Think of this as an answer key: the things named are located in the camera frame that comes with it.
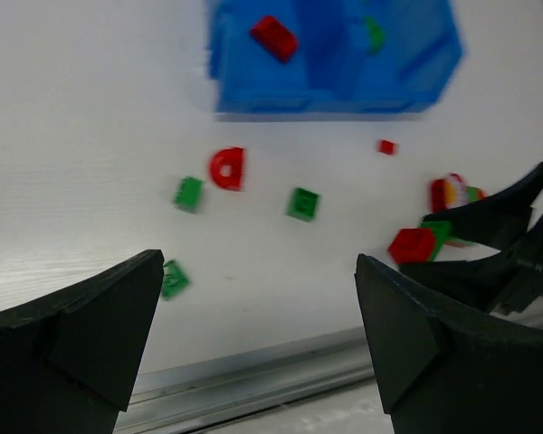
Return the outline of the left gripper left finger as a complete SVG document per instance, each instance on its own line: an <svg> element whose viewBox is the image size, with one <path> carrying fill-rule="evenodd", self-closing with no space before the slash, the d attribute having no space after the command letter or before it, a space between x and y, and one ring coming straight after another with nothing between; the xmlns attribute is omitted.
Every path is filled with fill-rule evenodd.
<svg viewBox="0 0 543 434"><path fill-rule="evenodd" d="M126 410L161 292L144 250L0 312L0 433L111 433Z"/></svg>

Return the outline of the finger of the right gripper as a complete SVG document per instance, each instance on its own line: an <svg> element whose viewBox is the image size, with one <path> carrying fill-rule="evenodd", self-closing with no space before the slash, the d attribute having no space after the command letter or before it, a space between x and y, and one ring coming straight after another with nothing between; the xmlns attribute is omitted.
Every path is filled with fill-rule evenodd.
<svg viewBox="0 0 543 434"><path fill-rule="evenodd" d="M415 282L485 313L521 313L543 297L543 214L511 247L484 259L405 263Z"/></svg>
<svg viewBox="0 0 543 434"><path fill-rule="evenodd" d="M451 235L493 249L506 249L523 235L533 203L543 190L543 162L510 187L479 201L430 213L424 222L449 222Z"/></svg>

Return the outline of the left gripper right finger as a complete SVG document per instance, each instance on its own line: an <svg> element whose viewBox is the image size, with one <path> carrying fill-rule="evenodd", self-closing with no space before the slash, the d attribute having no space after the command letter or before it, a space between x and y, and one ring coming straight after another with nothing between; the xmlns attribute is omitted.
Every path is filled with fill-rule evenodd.
<svg viewBox="0 0 543 434"><path fill-rule="evenodd" d="M543 330L467 307L364 254L355 280L396 433L543 433Z"/></svg>

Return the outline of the flower lego stack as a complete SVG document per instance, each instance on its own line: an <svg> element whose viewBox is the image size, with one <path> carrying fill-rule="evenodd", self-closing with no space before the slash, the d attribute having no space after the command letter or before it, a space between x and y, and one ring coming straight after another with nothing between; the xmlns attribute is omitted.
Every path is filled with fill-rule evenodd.
<svg viewBox="0 0 543 434"><path fill-rule="evenodd" d="M486 197L486 193L456 173L432 180L428 187L428 203L431 213L438 213L474 203Z"/></svg>

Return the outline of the red green lego stack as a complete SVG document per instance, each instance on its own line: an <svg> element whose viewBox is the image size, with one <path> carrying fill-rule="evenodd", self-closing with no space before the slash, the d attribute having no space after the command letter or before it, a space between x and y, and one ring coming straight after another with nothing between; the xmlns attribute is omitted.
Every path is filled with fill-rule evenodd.
<svg viewBox="0 0 543 434"><path fill-rule="evenodd" d="M401 229L390 243L387 252L397 265L435 261L445 246L467 248L471 241L453 235L448 221L422 221L417 228Z"/></svg>

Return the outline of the small red lego plate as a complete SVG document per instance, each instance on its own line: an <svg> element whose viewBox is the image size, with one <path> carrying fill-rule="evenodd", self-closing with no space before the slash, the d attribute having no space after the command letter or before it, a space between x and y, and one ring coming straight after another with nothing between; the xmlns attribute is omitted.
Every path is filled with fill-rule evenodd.
<svg viewBox="0 0 543 434"><path fill-rule="evenodd" d="M398 144L394 141L381 139L377 143L377 150L381 154L394 156L397 154Z"/></svg>

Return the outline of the green square lego brick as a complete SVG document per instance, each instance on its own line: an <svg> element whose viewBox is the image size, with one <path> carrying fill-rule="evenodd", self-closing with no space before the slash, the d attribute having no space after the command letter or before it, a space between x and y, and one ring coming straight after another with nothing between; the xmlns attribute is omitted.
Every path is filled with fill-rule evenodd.
<svg viewBox="0 0 543 434"><path fill-rule="evenodd" d="M367 30L368 53L375 55L382 50L386 43L386 33L380 23L371 16L364 19L364 25Z"/></svg>

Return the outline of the red arch lego piece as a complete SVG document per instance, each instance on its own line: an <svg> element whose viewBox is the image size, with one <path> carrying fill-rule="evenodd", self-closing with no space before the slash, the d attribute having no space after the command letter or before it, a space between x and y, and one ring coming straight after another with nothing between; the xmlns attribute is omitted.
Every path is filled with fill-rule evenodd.
<svg viewBox="0 0 543 434"><path fill-rule="evenodd" d="M208 172L215 186L227 191L243 189L246 151L243 147L228 147L216 151L210 158Z"/></svg>

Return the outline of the red rounded lego brick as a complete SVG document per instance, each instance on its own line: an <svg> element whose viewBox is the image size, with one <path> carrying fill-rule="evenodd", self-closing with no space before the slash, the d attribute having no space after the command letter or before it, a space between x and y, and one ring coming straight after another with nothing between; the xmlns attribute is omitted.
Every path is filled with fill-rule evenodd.
<svg viewBox="0 0 543 434"><path fill-rule="evenodd" d="M272 15L265 15L249 34L281 63L287 63L298 49L299 42L294 33Z"/></svg>

